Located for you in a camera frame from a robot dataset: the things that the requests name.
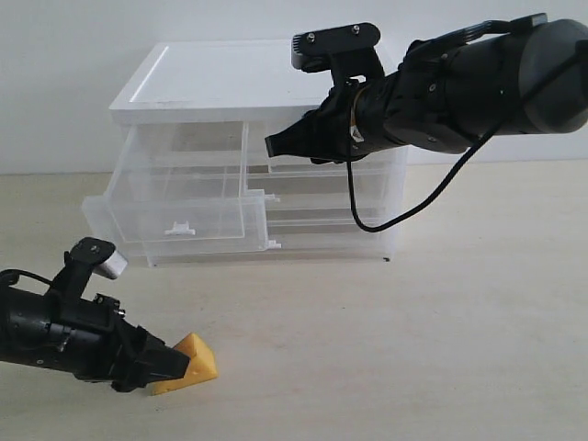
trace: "yellow block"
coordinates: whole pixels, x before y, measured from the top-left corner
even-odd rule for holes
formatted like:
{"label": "yellow block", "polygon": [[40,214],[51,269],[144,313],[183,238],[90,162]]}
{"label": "yellow block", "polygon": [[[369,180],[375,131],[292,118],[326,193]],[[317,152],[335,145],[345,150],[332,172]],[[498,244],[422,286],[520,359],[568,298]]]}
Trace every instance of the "yellow block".
{"label": "yellow block", "polygon": [[184,340],[174,346],[174,349],[191,358],[186,374],[182,379],[168,379],[153,383],[152,395],[186,388],[187,386],[215,379],[219,376],[214,361],[214,354],[212,354],[208,345],[196,334],[188,334]]}

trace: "white lid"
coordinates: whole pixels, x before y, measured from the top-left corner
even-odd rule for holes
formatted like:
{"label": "white lid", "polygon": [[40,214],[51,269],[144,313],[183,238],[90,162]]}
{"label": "white lid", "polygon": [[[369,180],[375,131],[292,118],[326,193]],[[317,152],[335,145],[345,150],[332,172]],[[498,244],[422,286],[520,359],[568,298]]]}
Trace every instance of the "white lid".
{"label": "white lid", "polygon": [[298,119],[332,86],[292,67],[289,40],[160,43],[110,110],[124,125]]}

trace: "table surface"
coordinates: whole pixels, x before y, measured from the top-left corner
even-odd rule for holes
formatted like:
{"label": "table surface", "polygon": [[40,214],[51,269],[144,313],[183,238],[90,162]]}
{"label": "table surface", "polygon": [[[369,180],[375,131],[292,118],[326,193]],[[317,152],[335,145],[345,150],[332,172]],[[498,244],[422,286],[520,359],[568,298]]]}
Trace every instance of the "table surface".
{"label": "table surface", "polygon": [[[406,205],[447,170],[409,169]],[[131,267],[88,296],[220,377],[150,397],[0,364],[0,439],[585,440],[588,162],[474,164],[384,262]],[[107,175],[0,177],[0,266],[51,277]],[[36,287],[25,284],[26,288]]]}

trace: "black cable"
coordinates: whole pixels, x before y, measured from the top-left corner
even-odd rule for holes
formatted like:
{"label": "black cable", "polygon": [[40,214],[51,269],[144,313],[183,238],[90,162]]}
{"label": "black cable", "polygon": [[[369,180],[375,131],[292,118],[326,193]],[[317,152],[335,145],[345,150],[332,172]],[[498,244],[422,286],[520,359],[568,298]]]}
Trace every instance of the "black cable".
{"label": "black cable", "polygon": [[16,283],[18,283],[18,278],[21,276],[32,278],[33,280],[37,280],[40,283],[44,283],[45,285],[51,285],[51,281],[47,278],[39,276],[35,273],[24,271],[22,269],[6,269],[0,272],[0,285],[5,283],[5,280],[7,280],[8,285],[16,285]]}
{"label": "black cable", "polygon": [[564,74],[568,69],[570,69],[574,64],[579,61],[578,54],[572,55],[568,60],[562,62],[558,67],[554,68],[550,73],[548,73],[539,83],[531,88],[522,98],[521,101],[515,106],[510,112],[507,112],[506,116],[503,119],[498,121],[496,124],[491,126],[486,133],[484,133],[473,145],[469,148],[467,152],[465,152],[459,160],[451,167],[449,173],[445,176],[443,181],[437,186],[435,190],[419,205],[409,209],[408,211],[404,212],[400,216],[389,220],[386,223],[382,223],[381,225],[377,226],[369,226],[366,225],[359,219],[359,215],[357,214],[357,206],[356,206],[356,192],[354,189],[353,184],[353,169],[351,167],[351,140],[347,145],[347,184],[349,186],[349,199],[351,201],[351,213],[353,215],[353,219],[356,221],[356,224],[359,228],[361,228],[364,232],[383,232],[394,225],[399,224],[402,221],[406,221],[407,219],[411,218],[415,214],[418,214],[422,210],[426,209],[429,205],[431,205],[435,199],[439,197],[439,195],[447,188],[449,183],[453,180],[453,178],[458,174],[461,167],[463,167],[469,159],[476,154],[476,152],[481,149],[486,142],[488,142],[496,132],[502,127],[502,125],[507,122],[510,118],[514,117],[515,114],[523,108],[523,106],[528,103],[531,99],[533,99],[537,94],[539,94],[544,88],[548,85],[553,83],[557,80],[562,74]]}

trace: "white wall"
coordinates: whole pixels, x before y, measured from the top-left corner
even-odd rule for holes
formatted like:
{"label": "white wall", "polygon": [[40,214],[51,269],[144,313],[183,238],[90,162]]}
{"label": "white wall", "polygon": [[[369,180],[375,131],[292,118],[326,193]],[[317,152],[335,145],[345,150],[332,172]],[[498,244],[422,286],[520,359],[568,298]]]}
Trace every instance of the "white wall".
{"label": "white wall", "polygon": [[[400,57],[411,40],[488,18],[545,11],[588,23],[585,2],[0,0],[0,174],[111,170],[121,140],[107,107],[160,40],[289,38],[365,20]],[[480,159],[588,157],[586,141],[588,129],[501,139]],[[411,159],[455,158],[414,151]]]}

